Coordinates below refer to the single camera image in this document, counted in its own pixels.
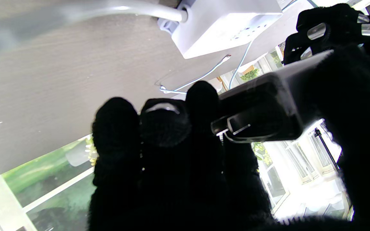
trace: black plastic object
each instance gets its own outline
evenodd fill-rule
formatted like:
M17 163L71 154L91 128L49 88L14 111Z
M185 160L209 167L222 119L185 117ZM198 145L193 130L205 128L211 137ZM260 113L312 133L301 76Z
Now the black plastic object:
M332 51L267 73L220 95L223 116L211 123L214 134L235 143L297 139L318 120L304 95L317 64Z

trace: black glove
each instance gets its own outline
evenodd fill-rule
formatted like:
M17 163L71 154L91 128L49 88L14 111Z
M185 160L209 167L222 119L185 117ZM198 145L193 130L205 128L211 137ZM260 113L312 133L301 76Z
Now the black glove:
M198 82L186 101L157 98L140 115L112 98L92 125L90 230L160 227L244 229L273 222L250 144L222 143L216 90Z

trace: black pole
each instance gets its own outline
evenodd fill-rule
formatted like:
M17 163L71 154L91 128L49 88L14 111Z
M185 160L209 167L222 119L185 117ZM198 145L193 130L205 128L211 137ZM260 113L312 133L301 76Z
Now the black pole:
M325 143L325 141L324 141L324 140L323 140L323 138L322 138L322 133L320 132L320 130L319 130L318 128L315 128L315 134L314 134L314 135L315 135L315 137L318 137L318 136L319 136L319 139L321 140L321 142L322 142L323 146L325 147L326 152L328 153L328 155L329 155L329 157L330 157L330 160L332 161L332 164L333 164L333 166L334 166L334 167L335 167L335 169L336 169L336 172L338 172L338 173L339 173L339 167L338 167L338 164L336 163L335 159L333 159L333 156L332 156L332 154L330 153L328 146L326 146L326 143Z

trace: power socket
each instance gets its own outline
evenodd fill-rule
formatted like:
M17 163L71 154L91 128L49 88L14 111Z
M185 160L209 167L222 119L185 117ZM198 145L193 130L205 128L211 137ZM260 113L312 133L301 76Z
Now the power socket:
M185 59L247 44L282 16L276 0L183 0L178 9L187 10L186 22L158 25Z

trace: cable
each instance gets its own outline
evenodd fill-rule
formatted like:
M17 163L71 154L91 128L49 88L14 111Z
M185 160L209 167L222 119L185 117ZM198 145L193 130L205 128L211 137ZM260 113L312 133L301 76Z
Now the cable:
M191 85L195 82L198 82L199 80L207 77L210 73L212 73L215 69L217 69L220 65L222 65L223 63L225 63L226 61L228 61L229 59L231 58L231 55L226 55L225 57L222 58L222 60L216 64L209 72L207 72L205 75L199 77L198 79L195 79L179 88L176 88L175 90L171 91L171 90L167 90L166 87L164 87L163 85L160 86L160 91L162 91L163 93L167 94L167 93L176 93L176 94L186 94L186 92L179 92L178 90L181 90L182 88L188 86L188 85Z
M241 62L239 63L238 67L235 70L235 73L232 75L231 81L229 81L229 87L228 89L231 89L231 85L233 82L233 79L235 78L236 73L238 72L238 69L242 66L243 61L245 60L246 54L248 54L249 48L251 48L251 45L253 43L253 40L249 43L248 47L246 48L245 54L243 55Z
M312 0L307 0L314 8L317 8L318 5L315 4Z
M285 6L282 11L285 11L288 9L289 6L292 6L292 4L296 3L298 0L293 0L291 1L287 6ZM318 7L312 0L307 0L313 7ZM233 79L235 79L235 75L238 72L238 69L242 66L243 61L245 60L246 54L248 54L249 48L251 48L253 40L249 43L248 47L246 48L245 54L242 57L241 62L239 63L239 66L236 68L235 73L232 75L231 81L229 82L229 87L228 89L231 89L231 85L233 82Z
M288 5L282 8L282 12L287 11L294 3L297 3L299 0L292 0ZM312 0L307 0L314 8L318 7Z
M292 4L296 3L298 0L292 0L288 5L286 5L284 8L282 8L282 12L284 12L286 9L288 9Z
M0 51L65 25L122 13L149 15L178 22L188 19L186 11L138 0L79 0L0 20Z
M182 95L186 95L186 92L181 92L181 91L170 91L170 90L167 90L166 87L164 86L160 86L160 91L162 91L163 93L165 94L168 94L168 93L175 93L175 94L182 94Z
M182 87L179 87L179 88L176 88L174 91L178 91L178 90L181 90L182 88L188 86L188 85L191 85L195 82L198 82L199 80L207 77L210 73L212 73L215 69L217 69L220 65L222 65L222 63L225 63L226 61L228 61L229 59L231 58L231 55L226 55L216 66L214 66L209 72L207 72L205 75L199 77L198 79L195 79L194 81L192 82L189 82L187 84L185 84L184 86Z

